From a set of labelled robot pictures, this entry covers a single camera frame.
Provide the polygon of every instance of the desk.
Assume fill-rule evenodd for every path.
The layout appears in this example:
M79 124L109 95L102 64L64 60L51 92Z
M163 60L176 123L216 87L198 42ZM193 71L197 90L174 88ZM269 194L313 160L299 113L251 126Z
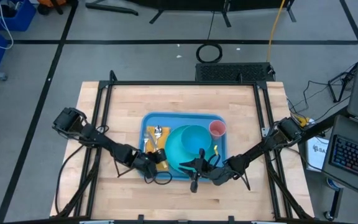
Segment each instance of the desk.
M97 91L98 82L82 84L77 108L86 113L88 120L93 114ZM283 83L268 83L268 91L274 120L289 117ZM213 113L222 116L227 123L228 157L244 153L261 140L251 86L114 85L107 119L110 129L106 136L117 142L138 146L142 118L151 111ZM78 146L77 142L69 141L65 158ZM58 199L60 209L78 188L84 154L85 150L79 152L63 171ZM299 155L283 150L282 161L289 191L305 211L314 216ZM172 181L163 186L145 184L135 170L118 179L112 157L103 150L91 218L125 220L137 219L139 214L143 214L146 220L227 220L230 215L236 220L273 220L263 157L250 164L247 175L251 191L238 180L221 186L200 182L198 193L193 194L190 192L190 182ZM278 188L277 192L281 216L284 217L282 195ZM81 214L85 213L87 199L86 192Z

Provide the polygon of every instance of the yellow cable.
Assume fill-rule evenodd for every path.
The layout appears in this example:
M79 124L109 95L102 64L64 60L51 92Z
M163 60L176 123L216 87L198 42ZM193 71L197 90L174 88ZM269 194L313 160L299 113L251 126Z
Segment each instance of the yellow cable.
M281 10L283 9L284 2L285 2L285 0L283 0L283 1L281 2L281 6L280 6L280 9L278 10L278 14L277 14L277 16L276 16L276 20L274 21L274 24L273 24L272 32L270 33L270 40L268 40L268 50L267 50L266 62L269 62L269 61L270 61L270 51L271 51L271 48L272 48L272 40L273 40L274 30L276 29L277 21L278 21L278 18L280 17Z

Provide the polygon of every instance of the yellow object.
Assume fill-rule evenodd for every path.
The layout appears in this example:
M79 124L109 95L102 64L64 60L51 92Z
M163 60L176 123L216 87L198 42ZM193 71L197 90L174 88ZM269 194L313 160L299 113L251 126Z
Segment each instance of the yellow object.
M302 128L304 128L306 125L308 125L308 123L310 121L310 118L308 118L308 117L301 117L296 114L293 114L293 116L300 122L299 126L301 126Z
M148 126L146 131L150 131L150 133L152 134L152 136L154 138L154 141L155 141L154 129L155 129L154 126ZM169 135L170 131L171 131L171 128L162 127L162 135L158 139L158 143L157 143L157 147L159 149L163 149L165 147L165 142L167 141L167 138L168 138L168 135ZM150 140L147 141L146 152L154 152L154 147L153 147L152 143L150 142ZM157 170L158 171L167 171L167 170L169 170L168 162L164 161L164 162L161 162L161 163L157 164Z
M215 155L219 155L219 153L218 153L218 146L215 146L215 147L214 147L214 151L215 151Z
M280 17L281 10L283 9L284 2L285 2L285 0L283 0L283 1L281 2L281 6L280 6L280 9L278 10L278 14L277 14L277 16L276 16L276 20L274 21L274 24L273 24L273 29L272 29L272 31L271 31L271 33L270 33L270 39L268 40L268 49L267 49L266 62L269 62L269 61L270 61L270 51L271 51L271 49L272 49L272 40L273 40L274 30L276 29L277 21L278 21L278 18Z

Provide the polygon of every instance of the teal bowl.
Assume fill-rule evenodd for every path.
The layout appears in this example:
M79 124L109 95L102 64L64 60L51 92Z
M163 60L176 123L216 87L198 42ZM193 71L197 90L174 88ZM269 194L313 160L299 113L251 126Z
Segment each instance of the teal bowl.
M188 167L179 165L180 163L190 162L193 159L199 158L198 154L192 154L184 150L181 143L181 136L184 130L188 127L189 125L176 128L169 134L167 141L165 142L165 155L167 156L168 164L170 167L180 173L183 172L179 169L179 167L188 169ZM210 158L214 154L212 146L209 146L209 148L207 148L205 151L205 158Z
M205 152L209 150L212 144L212 137L206 128L199 125L191 125L183 130L181 143L184 150L198 155L200 149L204 149Z

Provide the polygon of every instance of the keyboard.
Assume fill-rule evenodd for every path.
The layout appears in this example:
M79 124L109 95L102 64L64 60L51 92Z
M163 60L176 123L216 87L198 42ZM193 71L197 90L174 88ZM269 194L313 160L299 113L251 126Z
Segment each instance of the keyboard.
M334 136L330 163L358 175L358 142Z

